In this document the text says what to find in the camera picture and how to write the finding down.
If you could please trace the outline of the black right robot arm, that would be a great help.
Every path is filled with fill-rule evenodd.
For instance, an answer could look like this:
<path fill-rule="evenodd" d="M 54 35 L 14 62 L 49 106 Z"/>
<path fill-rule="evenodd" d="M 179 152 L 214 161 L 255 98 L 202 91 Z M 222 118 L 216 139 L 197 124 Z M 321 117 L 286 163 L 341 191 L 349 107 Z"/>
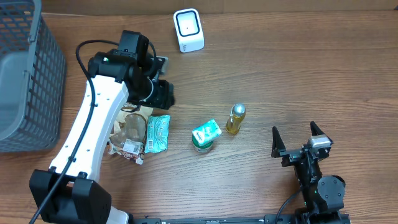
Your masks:
<path fill-rule="evenodd" d="M 299 182 L 299 190 L 292 194 L 279 208 L 272 219 L 274 223 L 349 224 L 348 214 L 340 213 L 344 208 L 346 183 L 338 175 L 324 176 L 319 162 L 329 157 L 333 140 L 315 122 L 310 123 L 312 136 L 300 149 L 286 150 L 278 129 L 272 128 L 273 158 L 280 157 L 283 167 L 293 166 Z M 285 206 L 298 194 L 302 194 L 305 206 L 295 210 L 293 215 L 283 218 Z"/>

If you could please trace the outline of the teal white carton pack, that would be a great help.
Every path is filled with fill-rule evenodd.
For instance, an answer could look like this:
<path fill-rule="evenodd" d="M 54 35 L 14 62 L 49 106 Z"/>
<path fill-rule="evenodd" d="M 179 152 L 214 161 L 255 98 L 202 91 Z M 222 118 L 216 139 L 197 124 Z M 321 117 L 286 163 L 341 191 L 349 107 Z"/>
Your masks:
<path fill-rule="evenodd" d="M 220 137 L 221 134 L 222 130 L 214 119 L 192 130 L 193 142 L 200 147 L 212 143 L 215 139 Z"/>

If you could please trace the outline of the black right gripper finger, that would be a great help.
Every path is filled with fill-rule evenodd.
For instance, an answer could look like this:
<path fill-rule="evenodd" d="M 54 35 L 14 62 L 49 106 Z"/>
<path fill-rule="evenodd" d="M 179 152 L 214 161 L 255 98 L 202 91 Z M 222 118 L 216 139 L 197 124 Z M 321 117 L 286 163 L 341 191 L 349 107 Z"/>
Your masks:
<path fill-rule="evenodd" d="M 310 129 L 312 132 L 312 136 L 324 135 L 324 132 L 317 126 L 314 121 L 310 122 Z"/>
<path fill-rule="evenodd" d="M 273 126 L 272 127 L 272 152 L 271 156 L 273 158 L 281 157 L 286 151 L 284 142 L 279 134 L 278 129 Z"/>

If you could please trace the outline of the teal white packet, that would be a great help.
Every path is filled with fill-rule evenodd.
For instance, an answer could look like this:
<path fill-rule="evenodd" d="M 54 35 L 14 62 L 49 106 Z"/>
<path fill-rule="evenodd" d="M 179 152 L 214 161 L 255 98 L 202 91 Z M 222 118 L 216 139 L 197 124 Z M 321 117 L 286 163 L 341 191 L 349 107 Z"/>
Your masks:
<path fill-rule="evenodd" d="M 144 152 L 159 153 L 168 148 L 169 125 L 171 116 L 150 116 L 147 123 L 147 139 Z"/>

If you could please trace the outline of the brown Pantree snack pouch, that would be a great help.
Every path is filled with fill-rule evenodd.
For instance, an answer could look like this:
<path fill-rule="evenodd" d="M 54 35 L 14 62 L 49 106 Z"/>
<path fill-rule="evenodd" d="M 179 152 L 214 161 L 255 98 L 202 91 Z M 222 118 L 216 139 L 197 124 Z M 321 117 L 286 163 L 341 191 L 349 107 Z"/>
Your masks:
<path fill-rule="evenodd" d="M 153 109 L 126 103 L 118 113 L 109 135 L 109 155 L 120 155 L 143 165 L 147 123 Z"/>

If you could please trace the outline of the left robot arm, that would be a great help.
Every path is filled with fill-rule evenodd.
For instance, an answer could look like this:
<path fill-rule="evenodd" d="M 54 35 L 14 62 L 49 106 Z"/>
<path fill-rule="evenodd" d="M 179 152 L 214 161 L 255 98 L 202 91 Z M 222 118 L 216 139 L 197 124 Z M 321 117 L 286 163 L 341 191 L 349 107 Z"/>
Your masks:
<path fill-rule="evenodd" d="M 124 30 L 108 52 L 98 52 L 82 66 L 85 97 L 70 133 L 47 170 L 33 171 L 29 187 L 37 205 L 35 218 L 48 223 L 132 223 L 99 185 L 109 134 L 126 103 L 167 110 L 175 103 L 173 86 L 159 78 L 167 58 L 150 40 Z"/>

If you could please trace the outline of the green white round jar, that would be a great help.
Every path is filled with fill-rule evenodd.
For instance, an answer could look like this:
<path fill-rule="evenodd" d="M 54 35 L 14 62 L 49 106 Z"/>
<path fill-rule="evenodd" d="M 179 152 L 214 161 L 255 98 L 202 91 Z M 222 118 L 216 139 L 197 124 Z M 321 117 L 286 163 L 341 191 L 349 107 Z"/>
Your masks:
<path fill-rule="evenodd" d="M 200 146 L 198 141 L 195 139 L 195 137 L 192 137 L 192 143 L 194 146 L 194 149 L 199 152 L 199 153 L 207 153 L 209 152 L 212 147 L 213 147 L 213 141 L 208 142 L 207 144 Z"/>

